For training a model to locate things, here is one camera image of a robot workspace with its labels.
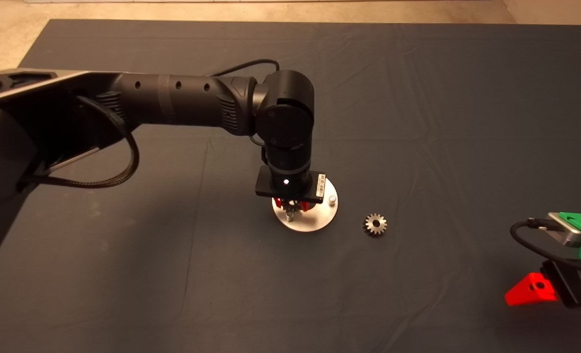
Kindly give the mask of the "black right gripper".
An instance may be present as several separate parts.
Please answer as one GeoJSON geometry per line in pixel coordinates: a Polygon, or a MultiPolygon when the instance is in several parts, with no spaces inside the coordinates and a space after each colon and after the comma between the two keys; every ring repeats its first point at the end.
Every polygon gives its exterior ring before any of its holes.
{"type": "Polygon", "coordinates": [[[546,260],[541,273],[528,273],[504,295],[508,306],[556,302],[581,309],[581,270],[546,260]]]}

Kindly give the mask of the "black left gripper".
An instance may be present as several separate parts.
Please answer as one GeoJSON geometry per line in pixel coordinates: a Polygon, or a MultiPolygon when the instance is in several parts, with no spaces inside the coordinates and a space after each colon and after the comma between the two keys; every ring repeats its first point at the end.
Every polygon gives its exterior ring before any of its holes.
{"type": "Polygon", "coordinates": [[[326,174],[304,170],[296,175],[284,175],[262,166],[258,172],[255,193],[260,197],[273,198],[273,205],[284,208],[284,200],[304,202],[304,212],[323,203],[326,174]]]}

